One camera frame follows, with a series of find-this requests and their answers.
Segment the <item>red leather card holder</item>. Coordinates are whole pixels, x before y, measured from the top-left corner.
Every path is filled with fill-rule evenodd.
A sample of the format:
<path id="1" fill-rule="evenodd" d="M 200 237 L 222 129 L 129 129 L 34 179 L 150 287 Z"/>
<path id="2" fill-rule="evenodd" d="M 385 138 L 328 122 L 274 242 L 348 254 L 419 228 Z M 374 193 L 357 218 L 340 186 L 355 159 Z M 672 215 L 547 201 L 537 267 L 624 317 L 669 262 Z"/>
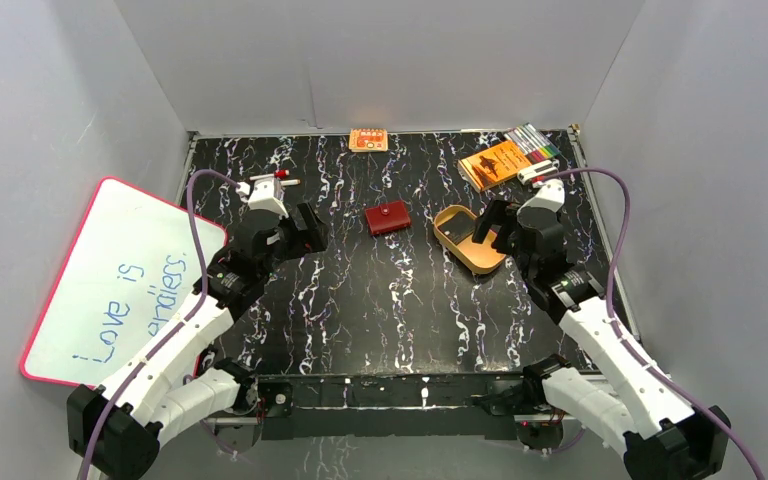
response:
<path id="1" fill-rule="evenodd" d="M 412 220 L 403 201 L 380 204 L 365 210 L 369 233 L 386 234 L 409 227 Z"/>

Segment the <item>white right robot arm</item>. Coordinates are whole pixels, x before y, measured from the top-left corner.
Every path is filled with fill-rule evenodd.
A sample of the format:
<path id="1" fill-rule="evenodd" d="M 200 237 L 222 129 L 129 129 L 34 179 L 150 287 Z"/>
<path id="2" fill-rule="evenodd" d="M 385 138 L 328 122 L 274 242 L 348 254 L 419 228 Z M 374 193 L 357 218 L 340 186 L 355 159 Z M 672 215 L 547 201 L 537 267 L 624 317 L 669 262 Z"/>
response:
<path id="1" fill-rule="evenodd" d="M 611 318 L 607 295 L 582 264 L 572 263 L 558 212 L 493 200 L 473 241 L 490 231 L 494 250 L 515 261 L 532 302 L 596 363 L 606 392 L 553 354 L 523 370 L 518 392 L 537 414 L 562 410 L 598 435 L 633 479 L 705 479 L 724 461 L 729 419 L 719 407 L 693 405 L 666 386 L 662 372 Z"/>

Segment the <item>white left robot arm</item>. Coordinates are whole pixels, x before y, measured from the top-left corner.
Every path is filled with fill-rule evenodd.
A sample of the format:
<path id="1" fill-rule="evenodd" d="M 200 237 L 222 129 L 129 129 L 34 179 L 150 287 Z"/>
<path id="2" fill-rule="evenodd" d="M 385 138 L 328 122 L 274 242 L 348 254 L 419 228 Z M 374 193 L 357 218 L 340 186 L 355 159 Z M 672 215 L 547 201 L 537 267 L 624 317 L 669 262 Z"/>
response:
<path id="1" fill-rule="evenodd" d="M 139 479 L 171 439 L 209 415 L 246 416 L 261 402 L 256 375 L 221 360 L 198 377 L 184 375 L 196 357 L 264 294 L 283 262 L 322 252 L 328 227 L 313 206 L 301 216 L 248 211 L 234 240 L 211 260 L 168 324 L 114 374 L 67 399 L 69 446 L 80 455 L 78 478 Z"/>

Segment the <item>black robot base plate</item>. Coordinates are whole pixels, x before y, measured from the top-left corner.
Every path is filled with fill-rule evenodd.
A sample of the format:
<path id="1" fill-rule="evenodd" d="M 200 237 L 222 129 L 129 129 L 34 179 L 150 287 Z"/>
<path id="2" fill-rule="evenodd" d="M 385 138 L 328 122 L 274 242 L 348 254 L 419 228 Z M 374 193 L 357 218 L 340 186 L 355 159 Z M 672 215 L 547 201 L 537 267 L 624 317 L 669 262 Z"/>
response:
<path id="1" fill-rule="evenodd" d="M 261 375 L 255 399 L 248 413 L 210 415 L 208 428 L 241 449 L 309 437 L 470 436 L 544 455 L 583 432 L 516 372 Z"/>

